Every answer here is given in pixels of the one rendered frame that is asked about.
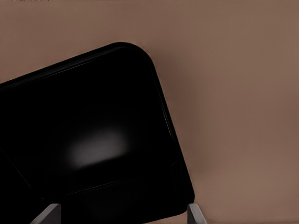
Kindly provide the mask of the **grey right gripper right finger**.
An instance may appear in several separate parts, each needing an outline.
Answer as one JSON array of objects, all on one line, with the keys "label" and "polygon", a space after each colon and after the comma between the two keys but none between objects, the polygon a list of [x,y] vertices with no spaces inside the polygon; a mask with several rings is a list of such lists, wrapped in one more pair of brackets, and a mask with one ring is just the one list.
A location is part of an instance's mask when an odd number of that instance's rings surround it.
[{"label": "grey right gripper right finger", "polygon": [[207,224],[203,213],[196,203],[187,205],[187,224]]}]

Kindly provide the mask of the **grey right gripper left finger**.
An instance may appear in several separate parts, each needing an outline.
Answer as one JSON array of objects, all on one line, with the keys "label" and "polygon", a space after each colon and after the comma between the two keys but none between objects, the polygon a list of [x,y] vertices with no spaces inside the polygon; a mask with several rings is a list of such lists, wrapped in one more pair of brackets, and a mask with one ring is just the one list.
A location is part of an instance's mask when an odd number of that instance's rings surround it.
[{"label": "grey right gripper left finger", "polygon": [[50,204],[30,224],[61,224],[61,204]]}]

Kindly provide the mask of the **black rectangular tray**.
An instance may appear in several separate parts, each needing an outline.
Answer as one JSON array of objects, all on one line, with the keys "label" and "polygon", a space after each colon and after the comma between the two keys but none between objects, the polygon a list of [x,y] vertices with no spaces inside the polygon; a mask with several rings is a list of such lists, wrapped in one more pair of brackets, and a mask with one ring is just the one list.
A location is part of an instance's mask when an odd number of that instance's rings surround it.
[{"label": "black rectangular tray", "polygon": [[0,224],[143,224],[194,191],[151,58],[114,43],[0,84]]}]

